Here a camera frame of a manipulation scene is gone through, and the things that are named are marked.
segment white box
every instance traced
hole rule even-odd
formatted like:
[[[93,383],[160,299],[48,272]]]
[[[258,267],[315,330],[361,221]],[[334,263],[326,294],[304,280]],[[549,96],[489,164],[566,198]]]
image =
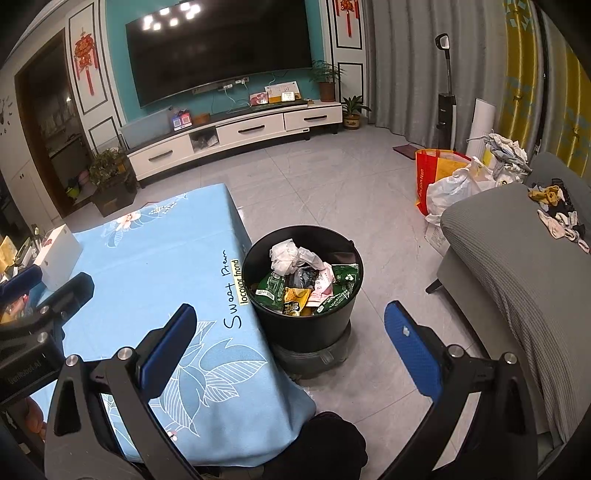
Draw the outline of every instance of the white box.
[[[53,230],[44,242],[34,264],[41,267],[41,281],[50,291],[56,291],[68,280],[82,253],[82,245],[67,225]]]
[[[445,256],[447,249],[449,248],[449,242],[443,235],[443,231],[440,226],[433,225],[432,223],[427,224],[427,233],[425,233],[425,240],[439,252],[443,257]]]

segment television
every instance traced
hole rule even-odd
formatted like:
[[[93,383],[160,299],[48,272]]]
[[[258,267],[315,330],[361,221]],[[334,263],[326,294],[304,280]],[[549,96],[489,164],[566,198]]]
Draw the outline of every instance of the television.
[[[312,64],[304,0],[189,0],[128,23],[126,33],[140,106]]]

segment wall decal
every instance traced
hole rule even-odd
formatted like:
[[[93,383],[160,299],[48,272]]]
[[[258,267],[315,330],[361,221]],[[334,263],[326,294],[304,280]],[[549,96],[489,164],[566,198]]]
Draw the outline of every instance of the wall decal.
[[[92,87],[92,79],[90,78],[90,68],[94,66],[96,70],[99,69],[99,61],[96,55],[95,41],[92,39],[92,33],[86,33],[82,28],[80,40],[76,42],[74,49],[74,62],[76,66],[76,76],[80,80],[80,73],[86,71],[86,79],[88,81],[88,88],[90,94],[95,95],[95,90]]]
[[[359,21],[359,0],[335,0],[337,2],[336,5],[336,14],[339,17],[340,11],[347,12],[347,33],[349,34],[349,38],[353,36],[353,32],[351,31],[351,12],[355,12],[355,18]]]
[[[12,116],[11,108],[13,102],[10,100],[10,95],[2,99],[2,109],[0,109],[0,137],[7,133],[7,127],[10,126],[10,117]]]

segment potted plant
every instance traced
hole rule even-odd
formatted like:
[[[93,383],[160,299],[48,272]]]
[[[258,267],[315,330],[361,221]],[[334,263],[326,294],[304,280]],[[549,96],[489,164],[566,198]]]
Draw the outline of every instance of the potted plant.
[[[344,70],[340,66],[334,66],[324,60],[314,60],[310,70],[312,81],[318,83],[321,102],[334,102],[336,100],[335,82],[340,79]]]
[[[347,130],[357,130],[361,126],[361,110],[371,111],[363,104],[361,95],[346,98],[343,105],[343,127]]]
[[[137,193],[135,174],[121,146],[96,153],[88,170],[90,181],[96,186],[92,202],[103,217],[134,202]]]

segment cordless vacuum cleaner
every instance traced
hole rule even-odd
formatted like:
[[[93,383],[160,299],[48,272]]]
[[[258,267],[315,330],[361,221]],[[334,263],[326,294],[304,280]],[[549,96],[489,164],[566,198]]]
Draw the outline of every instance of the cordless vacuum cleaner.
[[[452,65],[449,55],[449,35],[442,33],[435,37],[435,45],[439,50],[445,52],[447,63],[447,87],[449,90],[449,93],[439,94],[439,122],[437,123],[439,139],[437,142],[437,148],[441,150],[453,150],[456,146],[457,105],[452,88]]]

